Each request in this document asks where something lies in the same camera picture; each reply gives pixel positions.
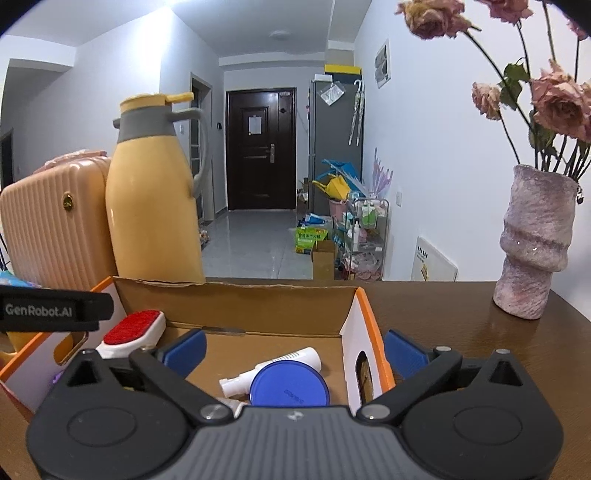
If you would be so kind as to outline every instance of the red brush pad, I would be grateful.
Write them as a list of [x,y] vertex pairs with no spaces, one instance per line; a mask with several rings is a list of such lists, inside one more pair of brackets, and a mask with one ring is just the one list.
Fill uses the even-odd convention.
[[105,335],[103,342],[107,345],[121,345],[136,340],[148,331],[158,315],[160,315],[158,310],[144,310],[127,315]]

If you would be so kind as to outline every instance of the red and white brush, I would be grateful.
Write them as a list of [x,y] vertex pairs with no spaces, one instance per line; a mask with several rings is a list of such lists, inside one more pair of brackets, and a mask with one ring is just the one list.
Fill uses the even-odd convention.
[[164,313],[158,310],[127,315],[96,348],[102,358],[124,358],[143,346],[155,346],[166,328]]

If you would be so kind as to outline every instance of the ceiling light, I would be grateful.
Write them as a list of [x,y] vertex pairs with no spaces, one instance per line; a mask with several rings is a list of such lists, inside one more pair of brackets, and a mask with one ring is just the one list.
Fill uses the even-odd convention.
[[285,41],[291,37],[291,33],[287,30],[275,30],[274,32],[271,32],[269,36],[273,40]]

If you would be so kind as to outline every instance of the blue container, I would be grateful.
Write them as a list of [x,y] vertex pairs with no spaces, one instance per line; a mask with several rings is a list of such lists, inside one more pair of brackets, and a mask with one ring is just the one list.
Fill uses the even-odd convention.
[[322,375],[294,360],[273,362],[252,381],[251,404],[255,407],[327,407],[329,389]]

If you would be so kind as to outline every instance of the flower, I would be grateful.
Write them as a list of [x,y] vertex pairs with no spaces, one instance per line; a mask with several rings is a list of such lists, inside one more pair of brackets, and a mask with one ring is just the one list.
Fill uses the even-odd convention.
[[497,85],[474,83],[472,85],[472,101],[481,115],[489,120],[501,119],[501,89]]
[[522,18],[531,17],[534,13],[528,8],[528,0],[476,0],[488,5],[491,18],[500,18],[502,22],[515,25]]
[[591,94],[587,97],[591,90],[576,83],[556,62],[550,60],[550,66],[552,72],[542,70],[541,77],[531,81],[531,101],[537,110],[534,120],[558,134],[586,141],[591,133],[587,131],[591,129]]
[[472,23],[460,15],[464,11],[460,0],[410,0],[398,4],[396,14],[404,14],[406,24],[417,37],[455,38],[458,32],[468,31]]
[[569,28],[577,35],[579,41],[589,38],[589,34],[569,18]]

